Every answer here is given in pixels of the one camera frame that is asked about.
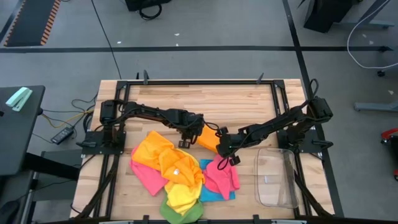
gray floor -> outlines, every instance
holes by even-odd
[[[0,27],[14,9],[16,0],[0,2]],[[304,29],[307,5],[289,0],[301,46],[344,46],[349,29],[338,26],[327,34]],[[345,21],[358,20],[373,0],[355,6]],[[201,45],[293,46],[284,7],[276,0],[173,0],[159,19],[143,21],[128,12],[123,1],[95,0],[99,16],[113,47],[158,47]],[[398,24],[392,0],[378,19]],[[352,45],[398,45],[398,27],[390,30],[360,30]],[[107,47],[90,0],[62,2],[51,36],[43,47]],[[356,112],[353,103],[388,103],[398,100],[398,70],[379,78],[374,70],[357,66],[347,52],[304,52],[310,78],[320,82],[335,117],[324,125],[335,179],[346,217],[398,220],[398,183],[392,171],[398,163],[380,145],[380,133],[395,128],[398,115]],[[366,65],[388,65],[397,53],[354,52]],[[118,52],[116,60],[123,78],[135,78],[146,69],[151,78],[301,78],[295,52]],[[105,53],[0,54],[0,86],[45,85],[42,107],[73,109],[74,98],[91,99],[102,79],[117,79],[112,55]],[[67,119],[68,114],[48,114]],[[50,139],[58,130],[38,118],[34,133]],[[78,127],[77,140],[83,139]],[[29,151],[76,149],[76,139],[60,146],[32,137]],[[71,201],[39,203],[34,219],[64,220]]]

orange and black striped mat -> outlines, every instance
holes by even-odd
[[[25,0],[14,19],[4,46],[45,45],[60,3],[61,0]]]

clear plastic container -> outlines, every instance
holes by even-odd
[[[296,208],[294,154],[286,149],[260,149],[254,158],[256,200],[264,206]]]

cloth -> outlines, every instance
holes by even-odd
[[[215,153],[218,153],[216,146],[220,143],[220,138],[216,136],[215,130],[212,130],[205,125],[201,131],[201,135],[198,136],[197,143]]]
[[[204,176],[195,158],[175,149],[174,145],[155,131],[140,143],[132,160],[159,170],[162,177],[187,186],[196,186]]]
[[[202,170],[205,170],[207,165],[211,161],[213,161],[213,160],[212,159],[201,159],[200,160],[200,168]],[[229,193],[229,199],[230,200],[235,199],[235,192],[230,192]],[[224,198],[223,198],[223,196],[221,194],[210,191],[203,184],[203,186],[201,187],[200,199],[199,200],[201,202],[220,202],[220,201],[224,201]]]
[[[167,205],[167,197],[160,206],[160,214],[171,224],[184,224],[196,222],[203,215],[203,204],[197,201],[184,215],[178,214]]]
[[[132,150],[132,154],[136,151],[137,147]],[[152,196],[155,196],[156,193],[169,181],[163,178],[159,171],[137,162],[130,161],[130,167]]]
[[[136,153],[132,154],[131,159],[134,162],[138,162],[155,170],[160,170],[160,153],[167,149],[173,148],[173,143],[161,136],[156,131],[151,131],[140,143]]]
[[[205,187],[216,193],[220,193],[225,200],[229,200],[229,193],[240,188],[238,173],[234,166],[229,164],[223,170],[218,170],[217,165],[223,158],[217,155],[203,171],[206,183]]]
[[[199,168],[199,163],[193,156],[181,149],[175,150],[184,154],[184,156],[189,157],[192,160],[193,165]],[[197,202],[197,199],[200,196],[203,181],[204,176],[198,179],[193,186],[178,184],[170,181],[164,186],[168,198],[167,205],[175,212],[184,215]]]

wooden table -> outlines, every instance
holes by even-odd
[[[290,107],[300,105],[305,100],[300,80],[284,81]],[[91,129],[100,125],[101,102],[114,98],[116,82],[116,80],[101,82]],[[131,88],[129,100],[162,109],[178,108],[203,113],[206,121],[227,126],[231,133],[236,133],[240,127],[275,118],[271,88],[268,85],[141,85]],[[163,220],[159,207],[165,192],[161,191],[152,197],[130,169],[129,161],[132,149],[147,136],[148,132],[155,130],[176,146],[180,135],[176,130],[169,129],[161,123],[140,118],[128,119],[125,130],[126,148],[119,162],[111,219],[142,220],[143,215],[149,215],[151,220]],[[256,202],[253,161],[258,149],[265,147],[278,147],[275,134],[271,134],[258,146],[238,151],[241,163],[236,168],[241,188],[236,191],[236,199],[204,203],[203,219],[252,219],[253,214],[258,214],[260,218],[294,218],[292,209],[265,207]],[[186,151],[198,160],[212,159],[215,156],[214,152],[197,144]],[[326,210],[333,213],[321,161],[308,154],[302,154],[300,157],[308,189]],[[80,172],[73,201],[75,209],[82,210],[95,193],[102,161],[103,156],[97,155]],[[302,201],[301,194],[297,194],[297,197]],[[108,193],[105,192],[100,215],[104,215],[107,198]]]

